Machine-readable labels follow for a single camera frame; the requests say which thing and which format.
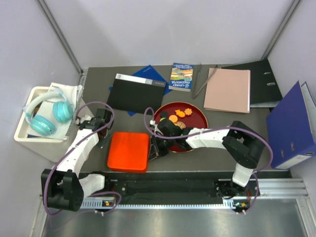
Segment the orange box lid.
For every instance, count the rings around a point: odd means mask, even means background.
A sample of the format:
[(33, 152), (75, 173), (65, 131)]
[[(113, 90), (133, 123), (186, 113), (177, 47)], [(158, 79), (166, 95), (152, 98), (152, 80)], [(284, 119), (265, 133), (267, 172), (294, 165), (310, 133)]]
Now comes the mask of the orange box lid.
[(115, 132), (111, 139), (108, 164), (148, 163), (150, 136), (146, 133)]

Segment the metal tongs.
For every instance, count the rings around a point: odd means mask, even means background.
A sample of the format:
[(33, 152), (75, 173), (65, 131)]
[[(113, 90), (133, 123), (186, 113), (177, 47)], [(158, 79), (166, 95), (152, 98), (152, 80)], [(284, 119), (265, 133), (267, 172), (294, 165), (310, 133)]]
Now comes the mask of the metal tongs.
[(197, 67), (196, 83), (192, 87), (192, 94), (191, 94), (192, 99), (196, 99), (196, 97), (204, 89), (204, 87), (207, 85), (207, 83), (212, 79), (212, 77), (214, 76), (214, 74), (216, 73), (216, 71), (218, 69), (218, 64), (216, 64), (214, 68), (210, 68), (212, 70), (212, 72), (208, 75), (207, 79), (204, 81), (202, 86), (198, 90), (196, 90), (196, 85), (197, 85), (198, 79), (200, 78), (201, 68), (202, 68), (202, 64), (199, 64)]

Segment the orange cookie box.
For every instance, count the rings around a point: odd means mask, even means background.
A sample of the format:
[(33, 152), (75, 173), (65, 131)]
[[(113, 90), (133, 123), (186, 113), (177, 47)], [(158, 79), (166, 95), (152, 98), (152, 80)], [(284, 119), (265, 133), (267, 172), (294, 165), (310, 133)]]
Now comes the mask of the orange cookie box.
[(146, 173), (148, 169), (147, 163), (135, 164), (108, 164), (108, 168), (115, 172), (125, 173)]

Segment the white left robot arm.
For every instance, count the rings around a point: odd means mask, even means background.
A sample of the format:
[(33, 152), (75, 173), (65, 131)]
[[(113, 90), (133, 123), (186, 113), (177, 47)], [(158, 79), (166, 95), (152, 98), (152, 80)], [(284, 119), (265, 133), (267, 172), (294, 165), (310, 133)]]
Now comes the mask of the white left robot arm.
[(93, 193), (106, 196), (111, 192), (112, 184), (104, 175), (92, 173), (80, 179), (79, 174), (92, 149), (107, 139), (105, 125), (112, 123), (113, 113), (106, 109), (97, 109), (95, 117), (85, 116), (79, 122), (77, 135), (65, 156), (41, 174), (46, 208), (78, 211), (84, 199)]

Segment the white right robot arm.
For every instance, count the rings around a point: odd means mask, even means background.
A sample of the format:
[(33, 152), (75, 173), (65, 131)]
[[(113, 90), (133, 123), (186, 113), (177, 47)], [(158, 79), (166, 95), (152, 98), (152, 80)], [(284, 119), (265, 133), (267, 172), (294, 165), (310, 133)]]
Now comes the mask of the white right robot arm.
[(268, 146), (265, 139), (240, 121), (215, 129), (181, 129), (168, 119), (159, 123), (151, 120), (145, 126), (152, 135), (151, 145), (155, 158), (167, 155), (173, 146), (182, 151), (199, 148), (226, 150), (237, 163), (230, 188), (238, 196), (248, 190), (250, 177), (257, 168), (263, 149)]

